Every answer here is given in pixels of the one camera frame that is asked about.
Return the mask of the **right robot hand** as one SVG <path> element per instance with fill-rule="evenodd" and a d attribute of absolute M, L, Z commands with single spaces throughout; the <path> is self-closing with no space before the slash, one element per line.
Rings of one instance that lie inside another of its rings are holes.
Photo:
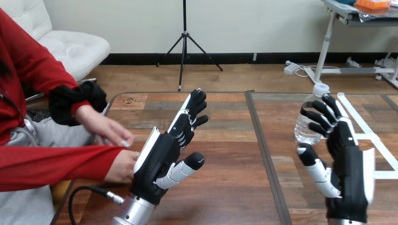
<path fill-rule="evenodd" d="M 299 143 L 297 155 L 318 190 L 325 196 L 329 225 L 365 225 L 375 191 L 375 149 L 361 150 L 351 118 L 338 100 L 323 94 L 310 102 L 315 111 L 301 110 L 309 129 L 326 138 L 332 167 L 311 144 Z"/>

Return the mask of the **person's hand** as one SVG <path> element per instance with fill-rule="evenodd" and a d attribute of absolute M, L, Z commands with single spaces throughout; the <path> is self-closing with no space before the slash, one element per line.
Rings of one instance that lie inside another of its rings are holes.
<path fill-rule="evenodd" d="M 130 148 L 135 136 L 117 121 L 94 110 L 90 105 L 79 107 L 75 113 L 76 121 L 91 134 L 98 136 L 98 143 L 109 146 Z"/>
<path fill-rule="evenodd" d="M 121 184 L 131 183 L 134 177 L 133 168 L 139 156 L 139 152 L 122 150 L 114 159 L 104 181 Z"/>

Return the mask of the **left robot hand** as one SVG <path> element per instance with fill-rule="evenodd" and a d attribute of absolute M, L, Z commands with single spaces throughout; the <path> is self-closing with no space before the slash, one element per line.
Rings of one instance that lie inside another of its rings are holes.
<path fill-rule="evenodd" d="M 154 127 L 134 166 L 134 179 L 129 192 L 150 204 L 159 205 L 169 188 L 200 169 L 204 156 L 194 152 L 180 160 L 181 151 L 194 137 L 195 129 L 208 121 L 198 117 L 206 106 L 206 93 L 193 90 L 177 112 L 166 132 Z"/>

